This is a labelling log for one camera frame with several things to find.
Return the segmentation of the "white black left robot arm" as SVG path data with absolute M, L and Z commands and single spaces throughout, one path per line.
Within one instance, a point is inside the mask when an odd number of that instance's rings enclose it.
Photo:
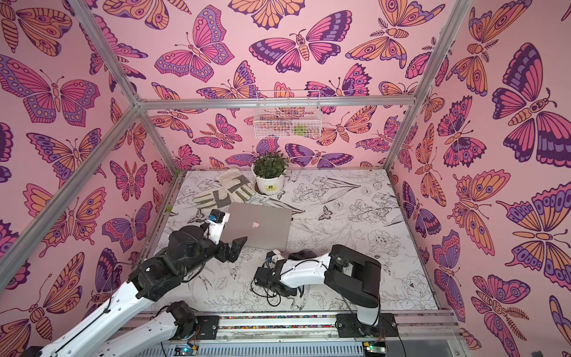
M 55 342 L 30 347 L 22 355 L 95 355 L 126 322 L 180 286 L 187 275 L 209 260 L 236 262 L 247 241 L 247 237 L 241 237 L 228 244 L 209 234 L 203 226 L 185 226 L 172 232 L 168 246 L 141 263 L 88 318 Z

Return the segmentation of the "silver laptop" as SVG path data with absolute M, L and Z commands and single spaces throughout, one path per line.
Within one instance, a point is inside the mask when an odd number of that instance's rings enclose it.
M 292 210 L 264 205 L 231 203 L 229 220 L 221 241 L 247 237 L 246 247 L 284 251 L 288 242 Z

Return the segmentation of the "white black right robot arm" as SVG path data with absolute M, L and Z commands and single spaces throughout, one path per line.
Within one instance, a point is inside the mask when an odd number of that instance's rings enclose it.
M 252 285 L 264 289 L 269 298 L 300 297 L 306 286 L 327 286 L 346 304 L 352 316 L 350 329 L 361 336 L 379 337 L 381 275 L 378 260 L 345 245 L 333 245 L 321 256 L 301 250 L 284 257 L 274 250 L 258 267 Z

